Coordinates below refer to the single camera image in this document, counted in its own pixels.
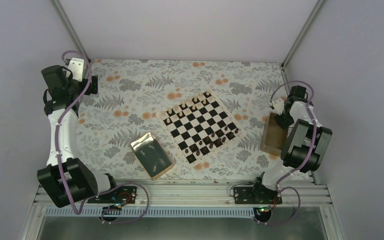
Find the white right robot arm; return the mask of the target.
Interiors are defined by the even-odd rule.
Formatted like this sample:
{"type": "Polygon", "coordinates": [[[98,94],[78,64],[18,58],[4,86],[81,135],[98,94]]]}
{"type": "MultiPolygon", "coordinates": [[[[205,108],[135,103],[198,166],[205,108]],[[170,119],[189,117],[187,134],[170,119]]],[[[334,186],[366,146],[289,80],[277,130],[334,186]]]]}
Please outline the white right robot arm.
{"type": "Polygon", "coordinates": [[[258,204],[278,190],[280,183],[296,173],[316,171],[325,156],[333,132],[324,127],[314,113],[311,86],[292,86],[286,99],[270,101],[273,112],[265,124],[261,148],[277,148],[281,163],[262,175],[262,184],[251,189],[251,198],[258,204]]]}

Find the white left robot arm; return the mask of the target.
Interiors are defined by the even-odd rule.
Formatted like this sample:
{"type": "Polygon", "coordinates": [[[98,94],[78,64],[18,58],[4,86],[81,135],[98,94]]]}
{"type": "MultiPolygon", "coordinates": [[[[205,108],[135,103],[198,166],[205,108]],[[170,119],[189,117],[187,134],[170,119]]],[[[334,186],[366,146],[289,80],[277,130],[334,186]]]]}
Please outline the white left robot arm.
{"type": "Polygon", "coordinates": [[[37,179],[53,203],[70,205],[99,193],[111,203],[119,197],[119,188],[109,173],[93,173],[78,158],[76,128],[80,104],[70,106],[85,90],[97,94],[98,78],[85,78],[87,67],[79,59],[66,66],[53,65],[41,71],[47,85],[43,94],[44,113],[51,127],[51,147],[46,166],[37,171],[37,179]]]}

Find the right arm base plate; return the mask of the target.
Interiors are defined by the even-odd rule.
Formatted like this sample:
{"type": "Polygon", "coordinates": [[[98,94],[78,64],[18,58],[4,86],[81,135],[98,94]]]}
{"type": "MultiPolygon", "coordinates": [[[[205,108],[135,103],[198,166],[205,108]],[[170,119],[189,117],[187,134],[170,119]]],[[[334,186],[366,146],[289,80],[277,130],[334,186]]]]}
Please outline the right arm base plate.
{"type": "Polygon", "coordinates": [[[282,196],[275,190],[255,188],[251,186],[235,186],[233,198],[237,205],[280,205],[283,203],[282,196]]]}

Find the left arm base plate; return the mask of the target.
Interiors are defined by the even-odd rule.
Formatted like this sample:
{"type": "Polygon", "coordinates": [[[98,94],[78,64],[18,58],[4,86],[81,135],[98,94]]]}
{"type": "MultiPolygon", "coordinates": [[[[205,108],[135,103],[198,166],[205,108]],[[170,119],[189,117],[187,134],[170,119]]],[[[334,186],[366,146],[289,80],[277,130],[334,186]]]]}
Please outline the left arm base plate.
{"type": "Polygon", "coordinates": [[[134,204],[136,201],[137,187],[132,185],[122,186],[110,193],[102,194],[87,201],[89,204],[134,204]]]}

